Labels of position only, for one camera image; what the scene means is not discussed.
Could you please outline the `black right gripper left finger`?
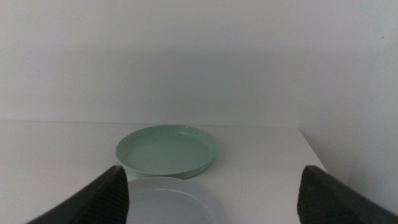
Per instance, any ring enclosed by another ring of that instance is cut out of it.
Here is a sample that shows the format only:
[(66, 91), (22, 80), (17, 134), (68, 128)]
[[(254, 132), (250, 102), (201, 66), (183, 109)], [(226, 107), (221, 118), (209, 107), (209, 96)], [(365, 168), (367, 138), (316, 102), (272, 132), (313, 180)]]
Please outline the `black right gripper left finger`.
[(86, 187), (41, 216), (39, 224), (126, 223), (129, 191), (126, 171), (112, 166)]

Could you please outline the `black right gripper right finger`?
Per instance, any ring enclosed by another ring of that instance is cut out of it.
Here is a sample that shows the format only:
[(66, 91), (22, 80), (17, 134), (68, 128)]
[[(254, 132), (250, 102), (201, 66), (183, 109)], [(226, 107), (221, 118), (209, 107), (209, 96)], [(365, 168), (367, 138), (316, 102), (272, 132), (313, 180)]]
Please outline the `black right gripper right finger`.
[(397, 215), (380, 207), (317, 166), (305, 166), (298, 193), (300, 223), (397, 224)]

